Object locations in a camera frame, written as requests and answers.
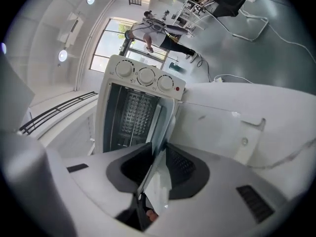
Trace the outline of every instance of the gray floor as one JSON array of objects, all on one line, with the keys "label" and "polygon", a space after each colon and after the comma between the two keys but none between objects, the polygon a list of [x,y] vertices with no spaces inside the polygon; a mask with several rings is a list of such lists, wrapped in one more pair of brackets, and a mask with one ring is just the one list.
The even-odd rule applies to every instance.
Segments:
[{"label": "gray floor", "polygon": [[[316,47],[304,23],[287,0],[277,0],[285,6],[270,0],[246,1],[244,9],[255,15],[268,17],[270,24],[286,40],[305,45],[316,57]],[[263,25],[262,21],[246,19],[242,14],[220,20],[231,32],[248,38],[256,37]],[[297,45],[282,41],[267,27],[255,42],[247,42],[228,34],[218,22],[208,17],[201,24],[206,29],[195,29],[194,38],[182,37],[180,42],[200,53],[209,63],[213,79],[219,74],[232,74],[244,77],[253,83],[275,85],[316,94],[316,64],[308,52]],[[190,64],[182,54],[171,52],[170,57],[179,56],[180,72],[168,68],[171,59],[166,61],[164,70],[183,78],[187,83],[208,82],[207,66],[197,68],[197,59]],[[232,77],[225,81],[242,82]]]}]

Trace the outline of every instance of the wall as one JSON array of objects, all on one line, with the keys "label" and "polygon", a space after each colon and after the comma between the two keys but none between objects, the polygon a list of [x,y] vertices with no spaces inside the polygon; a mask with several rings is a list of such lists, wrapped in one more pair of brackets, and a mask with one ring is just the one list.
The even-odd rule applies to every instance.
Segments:
[{"label": "wall", "polygon": [[172,24],[174,21],[171,19],[172,15],[176,14],[177,11],[181,9],[183,4],[178,1],[170,0],[169,2],[172,3],[172,5],[170,5],[162,1],[164,0],[151,0],[149,10],[152,10],[153,14],[156,14],[156,18],[158,19],[163,16],[163,13],[166,10],[169,10],[170,14],[167,16],[167,20],[165,22],[166,24]]},{"label": "wall", "polygon": [[[10,64],[35,93],[31,106],[74,90],[86,38],[109,1],[88,5],[85,0],[28,0],[18,13],[5,43]],[[74,46],[67,49],[76,58],[60,63],[58,53],[65,44],[58,37],[71,12],[80,13],[84,24]]]},{"label": "wall", "polygon": [[80,90],[94,91],[99,93],[104,73],[87,69],[84,72]]},{"label": "wall", "polygon": [[87,156],[94,138],[94,115],[97,100],[94,100],[64,117],[38,140],[58,151],[62,158]]}]

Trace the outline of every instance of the glass door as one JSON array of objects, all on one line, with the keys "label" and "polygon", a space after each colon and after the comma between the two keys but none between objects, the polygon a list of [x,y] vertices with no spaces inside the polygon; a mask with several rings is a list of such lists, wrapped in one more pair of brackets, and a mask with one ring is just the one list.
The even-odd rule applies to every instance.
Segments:
[{"label": "glass door", "polygon": [[122,54],[128,47],[124,33],[131,29],[133,22],[123,19],[110,19],[102,32],[93,54],[90,69],[105,72],[109,59],[113,54]]},{"label": "glass door", "polygon": [[163,68],[163,65],[168,56],[168,52],[164,49],[153,46],[154,52],[149,53],[146,49],[146,43],[140,39],[134,39],[133,41],[129,41],[126,44],[127,48],[124,52],[125,57],[151,66],[155,66],[159,69]]}]

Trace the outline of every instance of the white cable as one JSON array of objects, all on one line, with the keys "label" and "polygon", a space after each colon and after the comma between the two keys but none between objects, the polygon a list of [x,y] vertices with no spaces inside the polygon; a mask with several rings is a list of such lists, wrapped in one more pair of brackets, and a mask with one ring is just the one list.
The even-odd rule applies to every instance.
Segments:
[{"label": "white cable", "polygon": [[251,84],[254,84],[253,82],[251,82],[251,81],[247,80],[246,78],[243,78],[243,77],[237,77],[237,76],[234,76],[234,75],[217,75],[216,77],[214,77],[214,80],[213,80],[213,81],[216,81],[216,79],[217,79],[218,77],[226,77],[226,76],[230,76],[230,77],[236,77],[236,78],[244,79],[245,81],[247,81],[247,82],[249,82],[249,83],[251,83]]},{"label": "white cable", "polygon": [[[253,15],[250,14],[249,12],[245,11],[245,10],[243,9],[243,6],[242,6],[241,10],[242,10],[244,13],[247,13],[249,16],[253,16]],[[284,42],[286,42],[286,43],[288,43],[288,44],[298,45],[298,46],[304,48],[304,49],[308,52],[308,54],[311,56],[311,58],[313,59],[313,61],[314,61],[315,64],[316,64],[315,58],[313,57],[312,53],[308,50],[307,47],[305,47],[305,46],[302,45],[302,44],[299,44],[299,43],[296,43],[296,42],[291,42],[291,41],[288,41],[288,40],[282,38],[282,37],[280,36],[280,34],[277,33],[277,31],[272,27],[272,25],[271,25],[270,23],[268,24],[268,26],[269,26],[269,27],[272,29],[272,31],[274,31],[275,34],[276,34],[281,40],[283,40]]]},{"label": "white cable", "polygon": [[288,156],[284,157],[281,160],[278,160],[277,162],[270,164],[270,165],[265,165],[265,166],[251,166],[251,165],[247,165],[247,167],[252,168],[252,169],[273,169],[275,167],[278,167],[280,165],[283,165],[284,163],[287,162],[291,162],[293,160],[295,160],[297,158],[297,156],[303,152],[306,149],[309,149],[313,146],[316,145],[316,138],[314,138],[313,140],[309,140],[308,142],[306,142],[305,144],[303,144],[298,150],[290,153]]}]

